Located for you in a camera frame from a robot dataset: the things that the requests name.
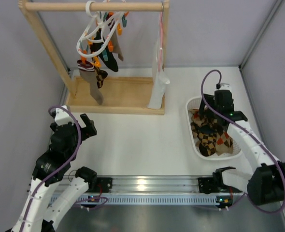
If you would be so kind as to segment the tan brown argyle sock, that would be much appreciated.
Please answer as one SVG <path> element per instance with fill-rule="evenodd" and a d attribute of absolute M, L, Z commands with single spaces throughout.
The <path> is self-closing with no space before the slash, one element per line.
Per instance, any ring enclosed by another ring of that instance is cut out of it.
<path fill-rule="evenodd" d="M 104 70 L 101 70 L 99 67 L 95 66 L 96 80 L 98 89 L 103 87 L 104 80 L 107 78 L 108 73 Z"/>

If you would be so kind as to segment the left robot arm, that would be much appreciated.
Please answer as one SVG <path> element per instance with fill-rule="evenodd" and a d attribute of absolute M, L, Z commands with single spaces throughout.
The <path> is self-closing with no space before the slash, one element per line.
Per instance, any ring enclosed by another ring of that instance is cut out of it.
<path fill-rule="evenodd" d="M 59 110 L 50 125 L 53 131 L 51 144 L 35 164 L 31 186 L 23 211 L 12 232 L 54 232 L 76 200 L 94 188 L 97 173 L 87 167 L 76 171 L 70 185 L 57 200 L 51 198 L 63 180 L 64 174 L 76 158 L 79 146 L 86 139 L 97 135 L 94 121 L 86 114 L 80 115 L 85 126 L 81 127 L 73 115 Z"/>

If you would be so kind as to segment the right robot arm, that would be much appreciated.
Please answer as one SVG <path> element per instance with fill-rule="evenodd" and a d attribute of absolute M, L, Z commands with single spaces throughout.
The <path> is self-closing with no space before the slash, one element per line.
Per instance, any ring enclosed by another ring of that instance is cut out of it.
<path fill-rule="evenodd" d="M 246 193 L 254 205 L 285 203 L 285 162 L 276 158 L 255 135 L 247 117 L 234 110 L 230 90 L 203 94 L 200 113 L 214 118 L 247 158 L 251 169 L 244 173 L 234 167 L 217 169 L 214 173 L 224 186 Z"/>

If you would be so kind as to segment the white plastic clip hanger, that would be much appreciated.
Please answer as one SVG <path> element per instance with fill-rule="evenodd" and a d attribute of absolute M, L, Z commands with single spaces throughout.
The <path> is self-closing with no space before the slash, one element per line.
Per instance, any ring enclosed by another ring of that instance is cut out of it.
<path fill-rule="evenodd" d="M 85 4 L 85 13 L 90 22 L 80 36 L 76 50 L 83 59 L 99 56 L 105 48 L 113 48 L 112 37 L 115 32 L 122 34 L 127 25 L 128 11 L 103 10 L 91 12 L 94 0 Z"/>

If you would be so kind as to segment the taupe striped-cuff sock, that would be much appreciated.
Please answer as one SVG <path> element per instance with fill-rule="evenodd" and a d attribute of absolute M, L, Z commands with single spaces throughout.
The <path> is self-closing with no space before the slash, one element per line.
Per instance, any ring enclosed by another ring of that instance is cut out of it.
<path fill-rule="evenodd" d="M 98 105 L 102 105 L 104 98 L 97 85 L 98 80 L 95 66 L 89 61 L 83 62 L 81 59 L 77 61 L 77 65 L 80 76 L 89 83 L 91 97 Z"/>

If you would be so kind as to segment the black sock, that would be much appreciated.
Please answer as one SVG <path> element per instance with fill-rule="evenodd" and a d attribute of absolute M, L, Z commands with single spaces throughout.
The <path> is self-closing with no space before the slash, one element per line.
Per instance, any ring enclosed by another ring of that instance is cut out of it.
<path fill-rule="evenodd" d="M 103 47 L 103 44 L 104 42 L 93 43 L 90 47 L 91 53 L 98 51 Z M 105 47 L 105 49 L 99 54 L 99 58 L 103 61 L 108 69 L 113 72 L 118 72 L 119 68 L 117 61 L 115 60 L 112 52 L 109 51 L 108 47 Z"/>

